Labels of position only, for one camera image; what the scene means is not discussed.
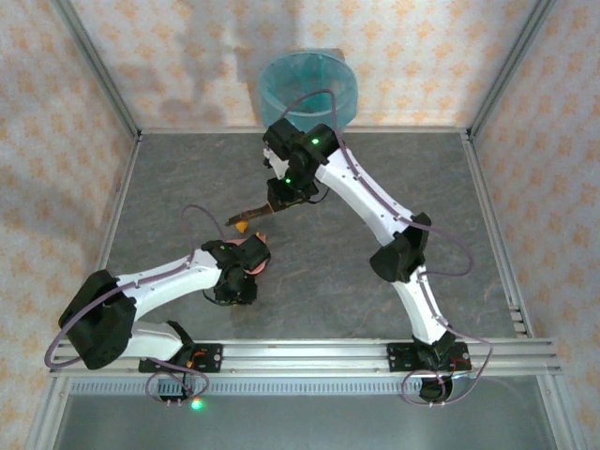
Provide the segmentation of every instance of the gray marble surface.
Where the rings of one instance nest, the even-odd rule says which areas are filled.
[[[430,282],[444,316],[456,329],[513,337],[508,306],[467,160],[457,134],[347,134],[363,167],[414,213],[471,248],[476,267],[464,278]],[[135,164],[108,263],[114,275],[141,271],[185,256],[179,212],[188,203],[219,221],[266,200],[260,134],[146,135]],[[189,211],[198,246],[218,234],[202,213]],[[252,306],[218,307],[195,292],[144,317],[176,320],[196,339],[409,338],[408,317],[394,289],[370,269],[378,244],[335,193],[250,222],[267,235],[273,259],[258,277]],[[233,228],[228,237],[239,237]],[[431,235],[427,267],[458,270],[467,259],[451,242]]]

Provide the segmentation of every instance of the enclosure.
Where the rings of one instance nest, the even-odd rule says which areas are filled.
[[[594,1],[8,0],[0,21],[3,448],[598,448]],[[261,72],[305,50],[355,76],[343,138],[364,170],[474,257],[429,283],[493,345],[482,381],[460,404],[402,401],[420,387],[386,346],[412,324],[335,192],[249,222],[271,252],[252,305],[196,291],[143,316],[222,345],[201,412],[145,398],[139,358],[48,372],[89,274],[186,256],[188,203],[219,223],[264,204]],[[196,246],[218,236],[201,213],[187,224]],[[434,232],[426,257],[468,262]],[[486,347],[468,344],[479,369]],[[64,340],[53,361],[76,355]]]

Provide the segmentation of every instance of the gray floor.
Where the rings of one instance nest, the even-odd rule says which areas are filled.
[[[438,227],[471,248],[475,270],[465,278],[431,280],[444,316],[456,329],[485,337],[515,335],[473,180],[457,134],[348,134],[363,167],[397,201],[425,211]],[[260,134],[146,135],[114,237],[109,269],[137,272],[185,256],[178,223],[188,203],[224,222],[264,204]],[[198,245],[218,237],[190,211]],[[273,259],[259,276],[249,307],[218,307],[199,292],[160,307],[148,322],[176,320],[196,339],[409,338],[408,317],[395,293],[370,269],[378,245],[336,194],[250,223],[266,233]],[[239,237],[235,229],[228,237]],[[452,243],[429,239],[427,266],[457,270],[466,258]]]
[[[192,411],[143,396],[70,396],[55,450],[552,450],[534,377],[484,378],[464,400],[398,396],[205,396]]]

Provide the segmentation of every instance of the orange object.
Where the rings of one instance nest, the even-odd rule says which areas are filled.
[[[240,233],[245,233],[246,230],[248,229],[248,222],[245,220],[242,220],[241,222],[237,222],[235,224],[235,228],[237,229],[237,231],[239,231]]]

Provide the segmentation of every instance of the translucent blue bowl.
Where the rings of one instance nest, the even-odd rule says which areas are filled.
[[[336,95],[337,126],[343,130],[356,116],[358,85],[352,70],[325,51],[286,53],[271,61],[259,78],[262,123],[269,127],[287,106],[305,94],[331,89]],[[296,105],[287,118],[298,129],[309,131],[319,124],[333,126],[331,98],[318,94]]]

